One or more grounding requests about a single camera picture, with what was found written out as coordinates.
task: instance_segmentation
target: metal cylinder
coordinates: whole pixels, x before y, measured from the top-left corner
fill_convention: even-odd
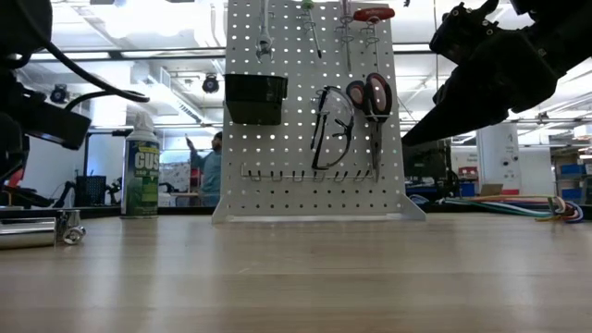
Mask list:
[[[54,217],[14,218],[0,220],[0,249],[53,246]]]

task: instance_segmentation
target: white spray cap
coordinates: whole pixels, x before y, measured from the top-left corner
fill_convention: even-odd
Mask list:
[[[133,123],[134,130],[154,131],[154,123],[150,115],[145,111],[140,111],[136,114],[136,121]]]

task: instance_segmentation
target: colorful wires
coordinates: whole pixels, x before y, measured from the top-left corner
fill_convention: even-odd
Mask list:
[[[442,199],[440,204],[471,205],[485,208],[492,212],[531,216],[536,221],[564,221],[578,223],[584,218],[579,205],[565,202],[560,197],[498,195],[473,199]]]

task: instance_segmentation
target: black bin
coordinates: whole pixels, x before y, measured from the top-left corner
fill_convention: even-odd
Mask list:
[[[277,76],[227,74],[226,106],[232,121],[247,125],[280,125],[288,79]]]

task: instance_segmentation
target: wrench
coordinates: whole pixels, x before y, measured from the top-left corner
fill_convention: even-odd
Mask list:
[[[273,50],[272,44],[274,39],[271,38],[269,35],[269,0],[261,0],[261,13],[260,18],[261,20],[261,31],[259,33],[259,38],[257,38],[257,60],[261,63],[261,56],[262,55],[269,55],[269,58],[273,60]]]

